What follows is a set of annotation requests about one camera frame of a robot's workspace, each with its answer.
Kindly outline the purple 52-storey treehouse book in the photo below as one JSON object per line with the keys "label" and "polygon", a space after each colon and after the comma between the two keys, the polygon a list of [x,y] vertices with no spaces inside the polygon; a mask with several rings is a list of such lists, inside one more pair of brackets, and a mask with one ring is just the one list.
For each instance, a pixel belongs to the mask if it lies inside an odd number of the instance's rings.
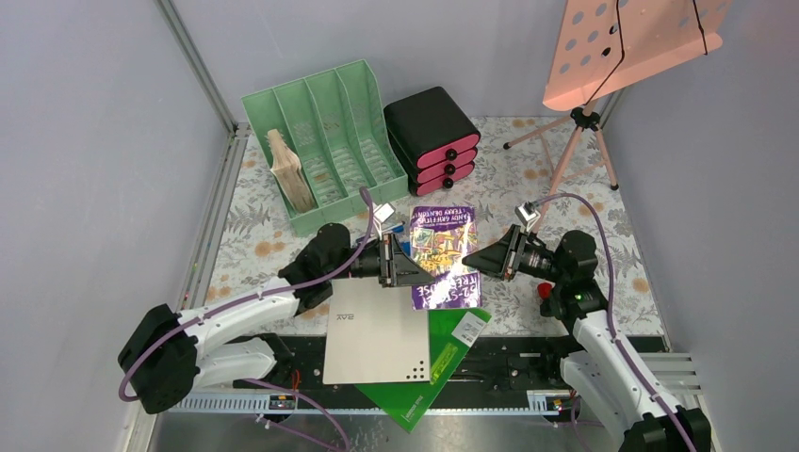
{"label": "purple 52-storey treehouse book", "polygon": [[412,288],[416,310],[468,309],[482,306],[480,272],[462,258],[479,248],[471,206],[417,206],[410,223],[411,257],[435,281]]}

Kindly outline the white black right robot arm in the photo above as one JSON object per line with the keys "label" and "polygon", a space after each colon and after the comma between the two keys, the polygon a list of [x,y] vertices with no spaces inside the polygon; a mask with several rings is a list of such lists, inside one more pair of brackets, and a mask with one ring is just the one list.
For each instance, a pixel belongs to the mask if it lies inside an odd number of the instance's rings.
{"label": "white black right robot arm", "polygon": [[707,416],[678,401],[616,328],[612,292],[595,280],[595,239],[570,230],[550,250],[532,230],[540,217],[536,203],[519,205],[516,214],[519,224],[463,262],[507,282],[524,274],[551,283],[540,312],[565,326],[569,344],[541,361],[544,382],[575,390],[620,451],[711,450]]}

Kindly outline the white AVE notebook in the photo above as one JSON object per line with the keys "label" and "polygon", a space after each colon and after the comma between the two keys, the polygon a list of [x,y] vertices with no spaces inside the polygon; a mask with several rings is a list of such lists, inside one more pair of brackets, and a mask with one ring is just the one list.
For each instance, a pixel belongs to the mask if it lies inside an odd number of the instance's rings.
{"label": "white AVE notebook", "polygon": [[429,318],[410,287],[366,279],[333,281],[322,381],[409,382],[430,364]]}

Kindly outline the green 104-storey treehouse book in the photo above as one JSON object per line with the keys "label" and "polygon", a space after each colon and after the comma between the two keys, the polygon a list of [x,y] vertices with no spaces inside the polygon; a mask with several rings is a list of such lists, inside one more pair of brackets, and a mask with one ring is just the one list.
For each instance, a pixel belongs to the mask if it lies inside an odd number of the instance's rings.
{"label": "green 104-storey treehouse book", "polygon": [[268,130],[266,137],[272,154],[270,171],[294,211],[303,214],[315,209],[317,205],[303,176],[300,158],[289,148],[279,130]]}

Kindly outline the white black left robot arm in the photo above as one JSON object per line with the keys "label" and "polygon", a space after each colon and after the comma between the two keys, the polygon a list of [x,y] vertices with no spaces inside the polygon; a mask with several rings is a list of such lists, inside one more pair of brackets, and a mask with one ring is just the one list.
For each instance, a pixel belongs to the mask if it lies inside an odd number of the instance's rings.
{"label": "white black left robot arm", "polygon": [[357,247],[340,223],[318,229],[295,260],[261,288],[196,309],[175,312],[162,303],[140,320],[117,362],[123,371],[119,397],[149,414],[164,412],[193,389],[244,379],[279,387],[292,374],[290,359],[267,339],[245,333],[319,306],[335,279],[374,278],[384,288],[432,283],[427,270],[392,232],[369,225]]}

